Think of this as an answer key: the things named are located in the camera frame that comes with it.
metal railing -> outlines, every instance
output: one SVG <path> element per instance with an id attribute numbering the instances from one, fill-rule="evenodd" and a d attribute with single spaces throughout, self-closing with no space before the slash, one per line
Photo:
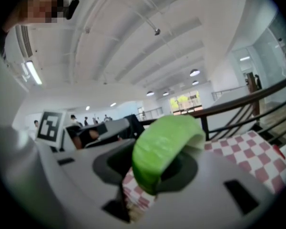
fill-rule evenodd
<path id="1" fill-rule="evenodd" d="M 228 92 L 231 92 L 231 91 L 234 91 L 234 90 L 239 89 L 239 88 L 243 88 L 243 87 L 248 87 L 248 86 L 239 86 L 239 87 L 236 87 L 236 88 L 231 88 L 231 89 L 227 89 L 227 90 L 222 90 L 222 91 L 214 92 L 214 93 L 212 93 L 213 100 L 216 101 L 216 100 L 219 99 L 223 94 L 228 93 Z"/>
<path id="2" fill-rule="evenodd" d="M 201 119 L 202 128 L 205 131 L 207 141 L 210 140 L 210 137 L 209 137 L 210 133 L 215 133 L 215 135 L 211 138 L 211 139 L 214 139 L 216 136 L 219 136 L 219 134 L 222 131 L 228 131 L 228 133 L 229 133 L 231 130 L 233 130 L 234 128 L 237 127 L 238 129 L 236 131 L 233 131 L 228 135 L 228 136 L 233 136 L 243 125 L 248 124 L 248 123 L 253 122 L 253 121 L 256 121 L 256 120 L 259 120 L 260 118 L 265 117 L 266 115 L 269 115 L 269 114 L 273 113 L 274 111 L 284 107 L 286 105 L 286 101 L 279 104 L 278 106 L 266 111 L 263 114 L 259 114 L 259 115 L 254 116 L 254 117 L 251 117 L 252 115 L 249 114 L 248 117 L 246 117 L 243 120 L 243 117 L 245 116 L 245 114 L 250 113 L 250 111 L 252 111 L 252 104 L 254 104 L 254 103 L 258 102 L 259 100 L 282 90 L 285 87 L 286 87 L 286 79 L 278 82 L 277 84 L 275 84 L 269 88 L 259 90 L 257 92 L 250 94 L 250 95 L 241 97 L 239 99 L 236 99 L 236 100 L 233 100 L 233 101 L 230 101 L 227 103 L 219 104 L 219 105 L 210 107 L 208 109 L 204 109 L 201 111 L 190 113 L 189 115 L 191 115 L 195 118 Z M 228 124 L 226 126 L 223 126 L 223 127 L 220 127 L 220 128 L 214 129 L 214 130 L 209 130 L 208 121 L 207 121 L 208 116 L 224 113 L 224 112 L 234 110 L 237 108 L 241 108 L 241 109 L 228 122 Z M 245 113 L 240 118 L 238 118 L 238 121 L 235 124 L 231 124 L 240 115 L 241 111 L 243 111 L 244 108 L 246 108 Z M 142 125 L 150 125 L 154 121 L 155 120 L 142 121 L 141 124 Z M 274 127 L 278 126 L 279 124 L 283 123 L 284 121 L 286 121 L 286 116 L 281 118 L 280 120 L 278 120 L 276 123 L 272 124 L 271 126 L 269 126 L 266 130 L 262 130 L 260 133 L 269 131 L 269 130 L 273 129 Z M 279 133 L 278 135 L 276 135 L 275 137 L 272 137 L 271 139 L 269 139 L 267 141 L 273 142 L 285 134 L 286 134 L 286 130 L 284 130 L 283 132 Z"/>
<path id="3" fill-rule="evenodd" d="M 163 115 L 163 109 L 160 107 L 146 112 L 144 111 L 143 113 L 137 114 L 136 117 L 139 121 L 145 121 L 145 120 L 157 119 L 162 115 Z"/>

staircase railing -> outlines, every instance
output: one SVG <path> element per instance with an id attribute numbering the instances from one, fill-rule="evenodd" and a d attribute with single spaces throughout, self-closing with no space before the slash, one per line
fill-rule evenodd
<path id="1" fill-rule="evenodd" d="M 191 115 L 195 118 L 201 119 L 202 128 L 206 134 L 206 140 L 210 140 L 209 135 L 211 133 L 215 133 L 215 135 L 211 138 L 211 139 L 213 139 L 215 136 L 218 136 L 218 133 L 221 133 L 222 131 L 226 131 L 226 130 L 231 131 L 232 129 L 234 129 L 236 127 L 240 128 L 243 125 L 248 124 L 250 122 L 253 122 L 256 120 L 258 121 L 260 118 L 265 117 L 265 116 L 273 113 L 274 111 L 277 111 L 278 109 L 281 109 L 282 107 L 284 107 L 286 105 L 286 101 L 279 104 L 278 106 L 266 111 L 265 113 L 259 114 L 259 115 L 254 116 L 254 117 L 251 117 L 252 115 L 250 114 L 245 120 L 243 120 L 242 118 L 239 118 L 239 121 L 234 123 L 234 124 L 231 124 L 232 121 L 230 121 L 230 122 L 228 122 L 228 124 L 226 126 L 223 126 L 223 127 L 220 127 L 220 128 L 214 129 L 214 130 L 209 130 L 208 121 L 207 121 L 208 116 L 220 114 L 220 113 L 227 112 L 230 110 L 234 110 L 237 108 L 243 109 L 246 106 L 249 106 L 247 111 L 250 111 L 249 108 L 253 103 L 255 103 L 255 102 L 257 102 L 257 101 L 259 101 L 265 97 L 268 97 L 268 96 L 282 90 L 285 87 L 286 87 L 286 79 L 276 83 L 273 86 L 270 86 L 270 87 L 263 89 L 263 90 L 259 90 L 257 92 L 250 94 L 250 95 L 241 97 L 239 99 L 235 99 L 235 100 L 227 102 L 227 103 L 219 104 L 219 105 L 216 105 L 216 106 L 204 109 L 204 110 L 196 111 L 196 112 L 190 113 L 189 115 Z M 235 119 L 236 116 L 239 114 L 240 114 L 240 111 L 238 111 L 232 119 Z M 142 121 L 141 124 L 142 125 L 150 125 L 154 121 L 155 120 Z M 277 122 L 275 122 L 274 124 L 269 126 L 266 130 L 263 130 L 261 132 L 269 131 L 269 130 L 273 129 L 274 127 L 278 126 L 279 124 L 283 123 L 284 121 L 286 121 L 286 116 L 279 119 Z M 286 134 L 286 130 L 284 130 L 283 132 L 279 133 L 277 136 L 272 137 L 271 139 L 269 139 L 267 141 L 273 142 L 285 134 Z"/>
<path id="2" fill-rule="evenodd" d="M 239 86 L 239 87 L 236 87 L 236 88 L 231 88 L 231 89 L 226 89 L 226 90 L 222 90 L 222 91 L 218 91 L 218 92 L 213 92 L 213 93 L 212 93 L 213 100 L 216 101 L 216 100 L 218 100 L 223 94 L 228 93 L 228 92 L 231 92 L 231 91 L 234 91 L 234 90 L 239 89 L 239 88 L 243 88 L 243 87 L 248 87 L 248 86 Z"/>

air vent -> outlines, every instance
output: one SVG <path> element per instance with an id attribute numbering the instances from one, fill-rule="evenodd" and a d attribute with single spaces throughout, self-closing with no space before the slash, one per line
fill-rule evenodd
<path id="1" fill-rule="evenodd" d="M 30 58 L 31 56 L 33 56 L 33 53 L 32 53 L 31 44 L 30 44 L 30 40 L 29 40 L 28 27 L 22 25 L 21 26 L 21 33 L 22 33 L 22 39 L 23 39 L 26 55 L 28 56 L 28 58 Z"/>

red and white checkered paper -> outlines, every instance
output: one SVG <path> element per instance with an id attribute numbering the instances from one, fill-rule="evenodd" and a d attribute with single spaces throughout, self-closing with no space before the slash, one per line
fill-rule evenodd
<path id="1" fill-rule="evenodd" d="M 204 149 L 239 165 L 272 193 L 278 193 L 286 185 L 286 161 L 254 131 L 206 142 Z M 123 191 L 126 203 L 136 205 L 142 212 L 148 210 L 156 200 L 155 196 L 147 194 L 139 187 L 132 168 L 123 180 Z"/>
<path id="2" fill-rule="evenodd" d="M 206 142 L 204 149 L 239 165 L 272 193 L 280 192 L 286 185 L 286 161 L 254 131 Z"/>

ceiling light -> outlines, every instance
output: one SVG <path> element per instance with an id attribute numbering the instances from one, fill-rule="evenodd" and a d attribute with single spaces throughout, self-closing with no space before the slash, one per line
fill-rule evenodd
<path id="1" fill-rule="evenodd" d="M 28 82 L 27 78 L 25 78 L 24 75 L 22 75 L 22 77 L 23 77 L 23 80 L 24 80 L 25 82 Z"/>
<path id="2" fill-rule="evenodd" d="M 22 63 L 21 66 L 22 66 L 22 69 L 23 69 L 24 74 L 25 74 L 25 75 L 29 75 L 29 72 L 28 72 L 27 68 L 25 68 L 25 64 Z"/>
<path id="3" fill-rule="evenodd" d="M 198 108 L 195 108 L 194 110 L 195 111 L 198 111 L 198 110 L 203 110 L 204 108 L 202 108 L 202 107 L 198 107 Z"/>
<path id="4" fill-rule="evenodd" d="M 35 70 L 35 67 L 34 67 L 34 64 L 32 61 L 28 61 L 26 62 L 26 65 L 31 73 L 31 75 L 33 76 L 35 82 L 37 83 L 37 85 L 42 85 L 42 82 L 41 82 L 41 79 L 39 78 L 36 70 Z"/>
<path id="5" fill-rule="evenodd" d="M 193 69 L 193 70 L 191 70 L 190 76 L 196 76 L 196 75 L 198 75 L 199 73 L 200 73 L 199 70 Z"/>
<path id="6" fill-rule="evenodd" d="M 146 94 L 146 96 L 152 96 L 152 95 L 154 95 L 154 92 L 152 92 L 152 91 L 149 91 L 147 94 Z"/>
<path id="7" fill-rule="evenodd" d="M 250 57 L 248 56 L 248 57 L 242 58 L 242 59 L 240 59 L 240 61 L 245 61 L 247 59 L 250 59 Z"/>

